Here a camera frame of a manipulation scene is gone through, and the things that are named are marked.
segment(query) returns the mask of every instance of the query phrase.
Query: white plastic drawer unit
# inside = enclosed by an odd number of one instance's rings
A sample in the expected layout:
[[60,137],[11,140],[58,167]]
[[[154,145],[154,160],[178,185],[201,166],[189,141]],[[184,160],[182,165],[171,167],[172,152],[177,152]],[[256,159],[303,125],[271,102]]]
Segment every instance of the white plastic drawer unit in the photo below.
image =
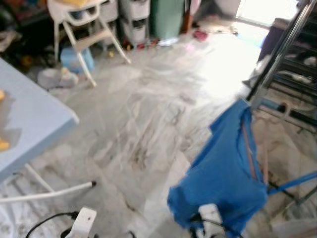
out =
[[129,28],[129,24],[127,20],[125,20],[124,18],[121,19],[121,24],[122,24],[125,36],[128,38],[128,40],[131,43],[140,44],[145,42],[146,40],[146,20],[145,19],[133,21],[132,29]]
[[126,17],[141,20],[150,15],[150,0],[120,0],[120,6]]
[[118,0],[107,0],[100,8],[100,15],[105,22],[111,22],[118,18]]

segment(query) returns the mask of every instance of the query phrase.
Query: metal rack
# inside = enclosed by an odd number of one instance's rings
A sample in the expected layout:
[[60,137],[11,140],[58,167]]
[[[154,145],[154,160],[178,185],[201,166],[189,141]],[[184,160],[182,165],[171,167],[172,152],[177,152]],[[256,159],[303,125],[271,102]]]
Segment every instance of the metal rack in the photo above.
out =
[[[277,117],[281,113],[285,113],[287,109],[284,104],[279,104],[272,99],[266,98],[265,95],[268,90],[275,90],[310,104],[312,107],[315,107],[311,113],[292,108],[288,115],[289,119],[284,120],[297,125],[301,129],[307,129],[314,134],[316,134],[317,130],[317,67],[307,66],[300,61],[287,59],[285,57],[292,50],[307,50],[317,57],[316,46],[312,49],[305,49],[301,46],[294,45],[294,42],[300,35],[317,39],[317,14],[313,13],[313,9],[317,7],[316,2],[317,0],[308,1],[290,22],[288,28],[272,52],[271,59],[266,68],[258,77],[255,85],[246,98],[247,101],[251,103],[253,110],[262,110]],[[309,77],[311,82],[305,83],[303,81],[294,80],[292,77],[279,74],[278,71],[280,70],[287,70]],[[272,188],[268,191],[268,194],[274,195],[278,192],[283,192],[292,198],[296,204],[300,205],[315,194],[317,188],[312,189],[302,198],[297,198],[295,195],[288,192],[287,189],[313,179],[317,179],[317,171],[283,185],[270,183]]]

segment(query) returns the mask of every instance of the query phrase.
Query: clothes drying rack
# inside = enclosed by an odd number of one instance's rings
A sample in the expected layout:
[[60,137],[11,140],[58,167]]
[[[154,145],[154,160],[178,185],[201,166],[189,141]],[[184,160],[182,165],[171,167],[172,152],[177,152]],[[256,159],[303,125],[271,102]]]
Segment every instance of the clothes drying rack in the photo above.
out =
[[[317,67],[312,68],[310,66],[304,65],[303,63],[295,62],[293,65],[288,67],[289,71],[309,76],[312,78],[311,84],[306,84],[304,82],[299,82],[296,80],[292,80],[291,78],[287,77],[277,77],[276,73],[278,70],[285,69],[285,67],[289,64],[288,59],[285,58],[286,54],[289,52],[290,49],[294,47],[298,47],[294,45],[294,42],[298,38],[300,34],[311,34],[312,37],[317,39],[317,32],[307,32],[307,24],[314,23],[315,29],[317,28],[317,21],[316,21],[316,0],[307,1],[307,4],[304,5],[293,18],[293,20],[289,23],[288,28],[285,30],[283,36],[279,40],[277,46],[275,47],[274,51],[271,54],[271,59],[268,62],[267,66],[263,70],[262,74],[258,77],[256,83],[254,84],[253,88],[251,89],[249,95],[247,96],[247,101],[250,102],[252,110],[262,110],[267,113],[269,111],[274,111],[278,113],[286,113],[288,111],[288,117],[291,120],[287,120],[284,118],[285,121],[290,122],[292,124],[297,125],[301,129],[303,124],[307,125],[310,132],[316,134],[317,129],[317,119],[316,119],[316,108],[314,110],[314,115],[308,115],[299,109],[292,108],[290,110],[287,109],[285,104],[279,104],[272,99],[268,99],[265,97],[268,90],[276,90],[274,85],[279,84],[283,85],[287,89],[291,89],[295,92],[300,92],[302,95],[308,96],[311,101],[311,105],[317,105]],[[288,96],[293,96],[294,94],[290,94],[289,91],[284,92]],[[288,197],[293,199],[297,205],[303,204],[305,201],[310,199],[316,192],[317,187],[312,189],[303,197],[298,198],[294,194],[287,191],[287,189],[295,186],[299,186],[302,183],[311,181],[313,179],[317,179],[317,170],[313,173],[304,175],[300,178],[297,178],[293,181],[287,182],[282,185],[277,185],[270,182],[271,189],[268,190],[269,195],[274,195],[279,192],[283,192]]]

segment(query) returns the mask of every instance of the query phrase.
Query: marble floor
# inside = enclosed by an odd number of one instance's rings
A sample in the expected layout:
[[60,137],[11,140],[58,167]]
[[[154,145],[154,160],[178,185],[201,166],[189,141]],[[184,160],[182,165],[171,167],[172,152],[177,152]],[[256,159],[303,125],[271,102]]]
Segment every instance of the marble floor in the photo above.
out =
[[[207,126],[247,94],[241,81],[258,55],[258,48],[234,35],[215,33],[202,43],[184,36],[171,47],[132,51],[130,65],[118,55],[97,56],[97,88],[81,82],[52,91],[80,123],[32,166],[56,189],[90,180],[98,185],[63,198],[15,204],[15,235],[0,212],[1,238],[23,238],[44,217],[82,206],[97,210],[92,234],[100,238],[120,238],[127,231],[137,238],[189,237],[173,221],[168,189],[210,136]],[[11,195],[44,191],[25,171],[8,190]],[[50,221],[33,237],[59,237],[70,224],[67,218]]]

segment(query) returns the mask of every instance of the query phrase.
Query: table leg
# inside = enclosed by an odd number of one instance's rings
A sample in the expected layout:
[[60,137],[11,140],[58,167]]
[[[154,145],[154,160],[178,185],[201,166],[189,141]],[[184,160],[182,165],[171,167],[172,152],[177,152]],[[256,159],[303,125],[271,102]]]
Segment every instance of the table leg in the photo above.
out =
[[54,189],[44,180],[42,177],[29,165],[26,164],[25,168],[29,171],[31,175],[49,192],[55,192]]
[[55,63],[58,63],[59,52],[59,24],[54,21],[54,57]]
[[[8,187],[7,187],[8,181],[4,181],[2,183],[2,190],[4,192],[4,197],[9,197],[9,192],[8,192]],[[12,207],[12,204],[4,204],[4,210],[9,218],[9,221],[12,224],[12,234],[11,237],[17,237],[16,231],[17,231],[17,227],[16,227],[16,219],[15,219],[15,215],[14,215],[14,210]]]

